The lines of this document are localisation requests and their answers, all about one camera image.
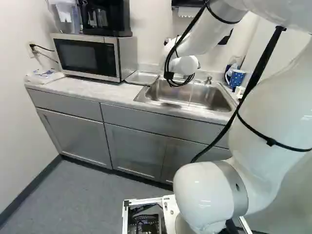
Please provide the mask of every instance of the cabinet door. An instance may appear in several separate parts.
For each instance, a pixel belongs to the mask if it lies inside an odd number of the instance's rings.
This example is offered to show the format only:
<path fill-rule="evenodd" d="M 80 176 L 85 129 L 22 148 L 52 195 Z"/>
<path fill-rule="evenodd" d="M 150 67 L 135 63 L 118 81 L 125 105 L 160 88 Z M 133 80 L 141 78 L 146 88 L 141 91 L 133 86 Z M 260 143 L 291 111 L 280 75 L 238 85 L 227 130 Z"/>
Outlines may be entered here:
<path fill-rule="evenodd" d="M 112 168 L 104 124 L 37 108 L 59 153 Z"/>
<path fill-rule="evenodd" d="M 167 137 L 106 123 L 105 129 L 114 169 L 160 180 Z"/>
<path fill-rule="evenodd" d="M 205 149 L 205 147 L 207 145 L 169 137 L 161 172 L 161 181 L 172 183 L 177 170 L 183 165 L 190 163 L 192 158 Z M 213 147 L 199 158 L 198 162 L 226 160 L 230 157 L 231 153 L 229 150 Z"/>

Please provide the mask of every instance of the faucet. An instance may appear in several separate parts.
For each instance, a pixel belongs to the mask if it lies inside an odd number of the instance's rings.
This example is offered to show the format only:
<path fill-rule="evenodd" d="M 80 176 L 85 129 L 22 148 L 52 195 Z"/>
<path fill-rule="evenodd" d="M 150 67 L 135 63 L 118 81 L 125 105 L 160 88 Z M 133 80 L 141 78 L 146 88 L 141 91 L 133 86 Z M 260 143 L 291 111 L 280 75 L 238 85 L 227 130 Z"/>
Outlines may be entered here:
<path fill-rule="evenodd" d="M 211 84 L 212 79 L 213 79 L 212 76 L 208 76 L 207 79 L 205 80 L 204 84 Z"/>

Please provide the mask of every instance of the electrical outlet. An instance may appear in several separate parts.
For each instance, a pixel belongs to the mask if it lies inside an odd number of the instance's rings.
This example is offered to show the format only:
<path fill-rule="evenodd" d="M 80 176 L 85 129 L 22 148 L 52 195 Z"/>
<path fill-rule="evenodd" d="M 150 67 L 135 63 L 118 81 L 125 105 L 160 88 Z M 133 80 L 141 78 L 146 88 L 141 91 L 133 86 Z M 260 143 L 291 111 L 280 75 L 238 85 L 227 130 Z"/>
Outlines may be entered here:
<path fill-rule="evenodd" d="M 33 50 L 30 47 L 30 44 L 34 44 L 32 41 L 29 41 L 26 43 L 26 50 L 27 50 L 27 54 L 28 56 L 32 59 L 35 57 L 35 54 L 33 53 Z"/>

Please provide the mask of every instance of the mug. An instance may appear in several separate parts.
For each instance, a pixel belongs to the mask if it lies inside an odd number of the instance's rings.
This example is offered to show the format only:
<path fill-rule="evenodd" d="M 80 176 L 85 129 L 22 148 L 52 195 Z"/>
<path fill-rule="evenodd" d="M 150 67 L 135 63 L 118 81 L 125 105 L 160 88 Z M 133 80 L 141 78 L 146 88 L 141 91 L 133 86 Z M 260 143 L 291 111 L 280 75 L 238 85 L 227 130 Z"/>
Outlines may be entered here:
<path fill-rule="evenodd" d="M 232 71 L 228 71 L 225 74 L 225 80 L 229 86 L 232 88 L 240 86 L 243 82 L 243 79 L 246 76 L 246 72 L 243 70 L 233 69 Z"/>

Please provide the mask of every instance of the countertop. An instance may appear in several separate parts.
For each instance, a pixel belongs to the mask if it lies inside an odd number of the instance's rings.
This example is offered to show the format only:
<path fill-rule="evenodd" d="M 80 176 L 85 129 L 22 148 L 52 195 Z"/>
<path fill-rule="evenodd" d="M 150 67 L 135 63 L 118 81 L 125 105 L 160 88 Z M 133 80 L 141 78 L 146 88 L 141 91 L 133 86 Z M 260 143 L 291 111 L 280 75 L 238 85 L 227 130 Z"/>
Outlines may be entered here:
<path fill-rule="evenodd" d="M 222 112 L 216 113 L 209 110 L 192 111 L 134 101 L 134 98 L 143 86 L 125 82 L 115 84 L 106 81 L 64 77 L 48 84 L 26 82 L 25 87 L 74 98 L 97 101 L 104 104 L 222 125 L 225 125 L 230 118 Z"/>

